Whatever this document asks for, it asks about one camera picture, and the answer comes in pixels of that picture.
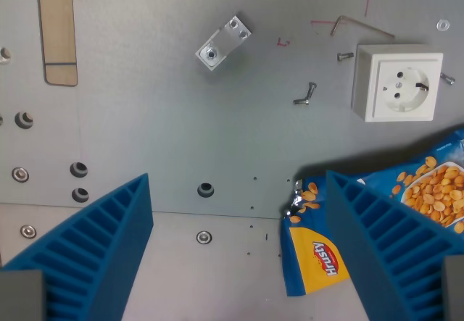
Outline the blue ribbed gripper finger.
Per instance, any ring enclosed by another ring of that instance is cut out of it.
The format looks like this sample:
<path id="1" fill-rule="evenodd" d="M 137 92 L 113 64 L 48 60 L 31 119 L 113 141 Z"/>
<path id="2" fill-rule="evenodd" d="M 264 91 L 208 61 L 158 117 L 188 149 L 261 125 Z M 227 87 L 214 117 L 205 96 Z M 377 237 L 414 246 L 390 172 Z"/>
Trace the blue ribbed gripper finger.
<path id="1" fill-rule="evenodd" d="M 152 228 L 143 174 L 58 224 L 4 270 L 43 273 L 47 320 L 121 320 Z"/>
<path id="2" fill-rule="evenodd" d="M 447 231 L 340 173 L 327 179 L 327 226 L 369 320 L 443 320 Z"/>

